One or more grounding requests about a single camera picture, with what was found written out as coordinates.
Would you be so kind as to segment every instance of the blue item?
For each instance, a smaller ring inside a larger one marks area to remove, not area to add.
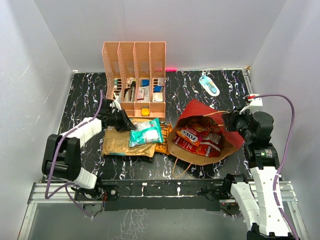
[[[155,86],[154,87],[154,92],[155,93],[161,93],[163,89],[164,89],[163,86]]]
[[[135,126],[136,130],[130,132],[129,147],[164,142],[159,118],[151,121],[139,122],[136,123]]]
[[[200,77],[199,83],[211,96],[216,97],[220,94],[219,89],[217,88],[217,86],[214,84],[214,82],[210,77],[208,76]]]
[[[142,79],[142,87],[149,86],[149,80],[148,79]]]

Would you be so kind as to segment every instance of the desk organizer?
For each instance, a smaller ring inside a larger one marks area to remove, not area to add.
[[[162,90],[162,101],[153,102],[154,87],[158,78],[166,80],[166,42],[164,41],[121,41],[105,42],[102,57],[107,79],[108,99],[115,99],[121,95],[121,107],[130,118],[160,118],[166,117],[166,84]],[[134,101],[125,101],[125,89],[130,85],[127,81],[136,79]],[[146,102],[137,100],[138,87],[142,87],[142,80],[149,80],[150,94]],[[142,116],[143,107],[149,107],[149,116]]]

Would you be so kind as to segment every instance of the red light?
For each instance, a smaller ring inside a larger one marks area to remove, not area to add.
[[[176,68],[165,68],[166,72],[176,72],[177,69]]]

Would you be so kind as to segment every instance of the green package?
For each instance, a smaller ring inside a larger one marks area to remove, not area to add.
[[[139,122],[135,124],[136,130],[131,130],[129,147],[134,147],[149,143],[163,143],[159,118],[154,120]]]

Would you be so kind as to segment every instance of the red snack package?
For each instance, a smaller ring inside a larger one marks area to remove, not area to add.
[[[216,146],[218,145],[216,142],[219,142],[220,138],[219,135],[212,133],[202,140],[199,147],[196,147],[176,134],[172,142],[190,153],[209,158],[217,158],[220,156],[221,149]]]
[[[199,147],[203,137],[208,136],[211,128],[198,118],[192,118],[187,121],[187,125],[179,128],[176,134],[190,144]]]
[[[203,116],[201,118],[201,121],[203,121],[204,124],[206,124],[210,128],[209,132],[211,134],[222,135],[221,128],[218,126],[218,124],[211,117]]]
[[[187,127],[193,128],[200,136],[206,137],[210,133],[210,126],[198,118],[191,118],[187,121]]]
[[[180,127],[179,130],[176,131],[176,134],[196,147],[199,147],[203,138],[197,131],[194,130],[193,127]]]

